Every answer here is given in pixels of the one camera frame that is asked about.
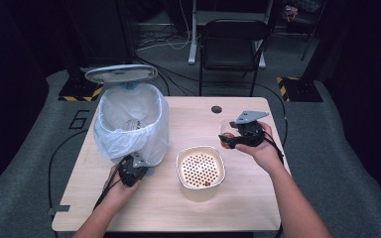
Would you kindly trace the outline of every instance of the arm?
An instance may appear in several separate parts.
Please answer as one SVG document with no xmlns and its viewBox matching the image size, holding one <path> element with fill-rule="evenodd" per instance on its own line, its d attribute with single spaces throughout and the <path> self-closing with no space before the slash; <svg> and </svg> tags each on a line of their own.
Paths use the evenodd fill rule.
<svg viewBox="0 0 381 238">
<path fill-rule="evenodd" d="M 115 173 L 116 166 L 112 167 L 109 177 Z M 120 180 L 116 172 L 113 183 Z M 85 220 L 81 227 L 75 232 L 73 237 L 103 237 L 110 221 L 117 211 L 126 203 L 129 197 L 138 189 L 139 181 L 132 187 L 125 186 L 122 181 L 116 183 L 101 203 L 92 211 L 91 215 Z"/>
<path fill-rule="evenodd" d="M 272 135 L 271 127 L 262 122 L 261 125 Z M 272 145 L 264 141 L 258 147 L 239 144 L 236 149 L 251 155 L 271 177 L 286 237 L 330 237 L 323 221 L 281 164 Z"/>
</svg>

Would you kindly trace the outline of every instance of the yellow and black hazard tape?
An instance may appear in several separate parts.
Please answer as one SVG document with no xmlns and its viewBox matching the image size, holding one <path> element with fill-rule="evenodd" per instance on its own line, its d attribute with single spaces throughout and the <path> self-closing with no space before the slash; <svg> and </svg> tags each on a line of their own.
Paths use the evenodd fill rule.
<svg viewBox="0 0 381 238">
<path fill-rule="evenodd" d="M 60 96 L 60 101 L 95 101 L 103 89 L 103 84 L 98 84 L 90 96 Z"/>
<path fill-rule="evenodd" d="M 277 77 L 278 86 L 280 87 L 281 96 L 284 101 L 290 101 L 289 93 L 284 85 L 284 79 L 299 80 L 298 77 Z"/>
</svg>

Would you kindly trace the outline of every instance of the person's right hand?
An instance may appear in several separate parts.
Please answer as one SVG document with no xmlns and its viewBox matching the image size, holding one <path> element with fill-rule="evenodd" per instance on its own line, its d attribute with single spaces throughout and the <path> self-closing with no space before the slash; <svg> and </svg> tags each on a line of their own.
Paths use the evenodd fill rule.
<svg viewBox="0 0 381 238">
<path fill-rule="evenodd" d="M 124 185 L 121 181 L 119 173 L 116 171 L 116 167 L 117 165 L 114 165 L 111 168 L 109 177 L 104 185 L 104 187 L 107 186 L 107 184 L 109 183 L 109 179 L 111 178 L 113 173 L 115 173 L 114 180 L 111 183 L 111 185 L 113 186 L 107 192 L 107 195 L 104 197 L 104 199 L 101 201 L 101 204 L 99 205 L 108 207 L 109 209 L 114 211 L 119 210 L 128 201 L 128 199 L 138 189 L 139 184 L 141 182 L 140 180 L 137 181 L 132 187 Z"/>
<path fill-rule="evenodd" d="M 272 141 L 271 127 L 264 123 L 259 122 L 262 128 L 265 130 L 265 137 Z M 255 159 L 255 162 L 262 167 L 268 174 L 275 168 L 282 167 L 277 150 L 267 141 L 263 141 L 257 147 L 250 147 L 243 144 L 237 144 L 235 147 L 238 151 L 246 153 Z"/>
</svg>

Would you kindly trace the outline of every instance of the office chair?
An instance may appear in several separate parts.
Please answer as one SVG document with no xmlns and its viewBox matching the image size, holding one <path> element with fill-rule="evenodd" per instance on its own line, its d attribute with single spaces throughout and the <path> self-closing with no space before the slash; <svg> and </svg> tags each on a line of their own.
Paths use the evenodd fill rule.
<svg viewBox="0 0 381 238">
<path fill-rule="evenodd" d="M 208 22 L 200 43 L 199 96 L 202 96 L 203 70 L 253 72 L 250 96 L 255 88 L 262 44 L 267 25 L 255 20 L 213 20 Z"/>
</svg>

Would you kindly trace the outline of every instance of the cable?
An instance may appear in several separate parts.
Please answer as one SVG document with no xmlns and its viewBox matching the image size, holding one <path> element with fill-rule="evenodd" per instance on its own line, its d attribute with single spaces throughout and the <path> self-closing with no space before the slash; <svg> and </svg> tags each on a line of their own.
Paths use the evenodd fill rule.
<svg viewBox="0 0 381 238">
<path fill-rule="evenodd" d="M 171 48 L 173 48 L 173 49 L 178 51 L 178 50 L 183 49 L 187 44 L 189 44 L 191 42 L 190 41 L 190 39 L 191 39 L 190 27 L 189 27 L 189 24 L 188 24 L 188 20 L 187 20 L 187 18 L 185 16 L 184 7 L 182 5 L 182 0 L 180 0 L 179 3 L 181 5 L 182 16 L 184 17 L 185 24 L 187 26 L 187 32 L 188 32 L 188 38 L 187 38 L 187 40 L 184 43 L 172 43 L 171 40 L 175 40 L 176 38 L 170 39 L 170 37 L 174 36 L 174 35 L 177 36 L 178 34 L 171 34 L 171 35 L 169 35 L 167 37 L 154 38 L 154 39 L 146 41 L 145 44 L 147 44 L 147 43 L 156 43 L 159 40 L 161 40 L 162 42 L 167 42 L 167 43 L 166 44 L 159 44 L 159 45 L 151 45 L 151 46 L 142 46 L 141 45 L 142 43 L 140 43 L 140 48 L 136 50 L 137 52 L 143 51 L 143 50 L 146 50 L 146 49 L 150 49 L 150 48 L 154 48 L 154 47 L 162 47 L 162 46 L 170 46 Z M 174 47 L 175 45 L 182 45 L 182 46 L 179 47 L 179 48 L 176 48 L 176 47 Z"/>
<path fill-rule="evenodd" d="M 162 36 L 162 37 L 154 37 L 155 33 L 156 31 L 141 32 L 142 35 L 147 35 L 147 36 L 142 37 L 141 42 L 138 44 L 138 50 L 143 50 L 140 48 L 146 48 L 147 46 L 151 46 L 158 41 L 165 42 L 170 38 L 172 38 L 173 40 L 178 38 L 177 35 L 174 33 L 170 33 L 169 35 Z"/>
<path fill-rule="evenodd" d="M 169 96 L 170 96 L 170 91 L 169 91 L 169 85 L 167 84 L 166 78 L 167 78 L 167 79 L 168 79 L 174 86 L 176 86 L 176 87 L 177 87 L 177 88 L 178 88 L 178 89 L 179 89 L 185 96 L 188 96 L 188 94 L 186 93 L 186 91 L 189 92 L 189 93 L 191 93 L 191 94 L 193 94 L 194 96 L 196 96 L 196 94 L 195 94 L 194 92 L 192 92 L 192 91 L 190 91 L 189 89 L 187 89 L 187 88 L 185 88 L 185 87 L 179 85 L 178 83 L 174 82 L 174 81 L 170 78 L 170 76 L 166 73 L 166 71 L 171 72 L 171 73 L 176 74 L 176 75 L 180 75 L 180 74 L 175 73 L 175 72 L 172 72 L 171 70 L 168 70 L 168 69 L 166 69 L 165 67 L 159 66 L 159 65 L 157 65 L 157 64 L 155 64 L 155 63 L 152 63 L 152 62 L 149 62 L 149 61 L 147 61 L 147 60 L 141 59 L 141 58 L 139 58 L 138 56 L 135 56 L 135 60 L 138 61 L 138 62 L 141 62 L 141 63 L 150 64 L 150 65 L 152 65 L 152 66 L 154 66 L 154 67 L 156 67 L 156 68 L 158 69 L 159 76 L 163 79 L 163 81 L 165 82 L 165 84 L 166 84 L 166 86 L 167 86 L 167 88 L 168 88 Z"/>
<path fill-rule="evenodd" d="M 88 130 L 82 130 L 80 132 L 77 132 L 71 136 L 69 136 L 68 138 L 66 138 L 58 147 L 57 149 L 54 151 L 54 153 L 52 154 L 51 156 L 51 160 L 49 161 L 49 167 L 48 167 L 48 200 L 49 200 L 49 208 L 50 209 L 53 209 L 54 208 L 54 204 L 52 203 L 52 163 L 54 161 L 54 158 L 55 158 L 55 155 L 57 154 L 58 150 L 66 143 L 68 142 L 70 139 L 72 139 L 73 137 L 79 135 L 79 134 L 82 134 L 84 132 L 87 132 Z M 54 231 L 54 234 L 55 234 L 55 237 L 59 237 L 58 235 L 58 232 L 57 231 Z"/>
<path fill-rule="evenodd" d="M 177 76 L 180 76 L 180 77 L 189 79 L 189 80 L 191 80 L 191 81 L 198 81 L 197 79 L 194 79 L 194 78 L 191 78 L 191 77 L 187 77 L 187 76 L 185 76 L 185 75 L 182 75 L 182 74 L 173 72 L 173 71 L 171 71 L 171 70 L 169 70 L 169 69 L 167 69 L 167 68 L 165 68 L 165 67 L 159 66 L 159 65 L 157 65 L 157 64 L 155 64 L 155 63 L 152 63 L 152 62 L 150 62 L 150 61 L 147 61 L 147 60 L 145 60 L 145 59 L 142 59 L 142 58 L 140 58 L 140 57 L 138 57 L 138 56 L 135 56 L 135 58 L 136 58 L 136 60 L 138 60 L 138 61 L 140 61 L 140 62 L 150 64 L 150 65 L 152 65 L 152 66 L 154 66 L 154 67 L 156 67 L 156 68 L 161 68 L 161 69 L 163 69 L 163 70 L 165 70 L 165 71 L 168 71 L 168 72 L 170 72 L 170 73 L 172 73 L 172 74 L 174 74 L 174 75 L 177 75 Z M 287 121 L 286 107 L 285 107 L 285 105 L 284 105 L 284 101 L 282 100 L 282 98 L 281 98 L 276 92 L 274 92 L 274 91 L 271 90 L 270 88 L 268 88 L 268 87 L 266 87 L 266 86 L 264 86 L 264 85 L 261 85 L 261 84 L 259 84 L 259 83 L 256 83 L 255 85 L 260 86 L 260 87 L 262 87 L 262 88 L 264 88 L 264 89 L 270 91 L 272 94 L 274 94 L 274 95 L 278 98 L 278 100 L 279 100 L 280 103 L 281 103 L 281 107 L 282 107 L 282 109 L 283 109 L 284 125 L 285 125 L 285 129 L 284 129 L 284 139 L 283 139 L 283 143 L 282 143 L 282 145 L 283 145 L 283 147 L 285 147 L 286 142 L 287 142 L 289 123 L 288 123 L 288 121 Z"/>
<path fill-rule="evenodd" d="M 286 142 L 287 142 L 287 133 L 288 133 L 288 127 L 289 127 L 289 123 L 287 121 L 287 115 L 286 115 L 286 106 L 284 105 L 284 101 L 281 99 L 281 97 L 276 92 L 274 92 L 270 88 L 268 88 L 268 87 L 266 87 L 264 85 L 261 85 L 259 83 L 256 83 L 255 85 L 267 89 L 268 91 L 273 93 L 278 98 L 278 100 L 281 102 L 281 107 L 283 108 L 284 123 L 285 123 L 284 139 L 283 139 L 283 143 L 282 143 L 283 147 L 284 147 L 286 145 Z"/>
<path fill-rule="evenodd" d="M 111 175 L 108 183 L 107 183 L 107 186 L 104 188 L 103 192 L 101 193 L 101 195 L 98 197 L 97 199 L 97 202 L 95 202 L 95 205 L 94 205 L 94 208 L 93 210 L 95 209 L 95 207 L 97 207 L 101 201 L 104 199 L 104 197 L 106 197 L 107 193 L 109 192 L 109 190 L 114 186 L 116 185 L 118 182 L 122 181 L 122 179 L 116 181 L 114 184 L 111 184 L 113 182 L 113 179 L 114 177 L 116 176 L 116 173 L 119 171 L 119 168 L 121 167 L 121 163 L 117 164 L 117 167 L 116 169 L 114 170 L 113 174 Z"/>
<path fill-rule="evenodd" d="M 268 142 L 269 144 L 271 144 L 275 148 L 275 150 L 277 151 L 277 154 L 278 154 L 278 158 L 280 159 L 281 163 L 284 165 L 284 155 L 280 151 L 280 149 L 278 148 L 277 144 L 275 143 L 274 138 L 272 138 L 272 136 L 270 134 L 268 134 L 267 132 L 264 132 L 264 133 L 271 138 L 271 140 L 270 140 L 270 139 L 264 137 L 264 140 L 266 142 Z M 282 233 L 283 233 L 283 223 L 280 222 L 280 227 L 278 228 L 277 234 L 275 234 L 275 238 L 279 238 Z"/>
</svg>

